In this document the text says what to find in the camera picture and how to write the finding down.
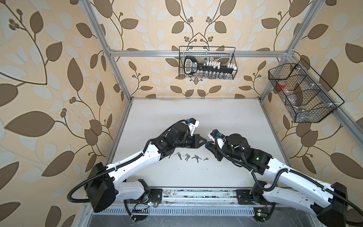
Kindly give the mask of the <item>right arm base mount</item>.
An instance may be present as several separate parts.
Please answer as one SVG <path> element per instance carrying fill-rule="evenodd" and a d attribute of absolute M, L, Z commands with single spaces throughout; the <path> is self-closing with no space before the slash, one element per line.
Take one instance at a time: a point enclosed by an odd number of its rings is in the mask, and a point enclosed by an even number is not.
<path fill-rule="evenodd" d="M 236 197 L 239 205 L 257 205 L 253 208 L 253 218 L 259 223 L 269 221 L 277 205 L 275 202 L 268 202 L 260 189 L 238 189 Z"/>

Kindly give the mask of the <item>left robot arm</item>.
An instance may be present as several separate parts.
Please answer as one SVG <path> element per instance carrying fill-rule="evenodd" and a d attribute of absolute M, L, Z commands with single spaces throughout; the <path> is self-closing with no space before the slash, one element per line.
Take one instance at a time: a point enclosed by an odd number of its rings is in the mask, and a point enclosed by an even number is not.
<path fill-rule="evenodd" d="M 168 158 L 176 148 L 197 149 L 207 140 L 195 129 L 199 122 L 194 119 L 180 120 L 168 127 L 158 137 L 149 139 L 143 150 L 124 160 L 93 166 L 87 180 L 79 183 L 67 194 L 72 203 L 89 202 L 94 212 L 104 211 L 116 201 L 145 200 L 150 189 L 143 179 L 127 182 L 127 178 L 141 169 Z"/>

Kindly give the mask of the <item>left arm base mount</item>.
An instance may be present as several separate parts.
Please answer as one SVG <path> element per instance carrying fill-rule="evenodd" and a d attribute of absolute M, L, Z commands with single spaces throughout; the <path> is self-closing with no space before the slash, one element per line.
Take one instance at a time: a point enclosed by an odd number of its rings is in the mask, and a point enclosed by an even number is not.
<path fill-rule="evenodd" d="M 144 220 L 151 212 L 151 208 L 157 208 L 162 202 L 163 190 L 150 189 L 142 194 L 139 199 L 124 200 L 124 207 L 132 221 Z"/>

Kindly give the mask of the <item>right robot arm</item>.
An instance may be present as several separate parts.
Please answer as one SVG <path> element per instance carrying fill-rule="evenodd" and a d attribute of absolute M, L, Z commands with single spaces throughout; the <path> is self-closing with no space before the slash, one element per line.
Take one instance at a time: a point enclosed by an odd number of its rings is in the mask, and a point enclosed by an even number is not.
<path fill-rule="evenodd" d="M 254 179 L 254 187 L 263 200 L 279 203 L 311 214 L 326 227 L 361 227 L 362 222 L 347 220 L 348 208 L 363 211 L 347 198 L 347 188 L 340 183 L 324 183 L 309 177 L 272 155 L 251 148 L 246 138 L 234 133 L 225 136 L 218 130 L 208 134 L 205 147 L 216 159 L 227 159 L 245 168 Z"/>

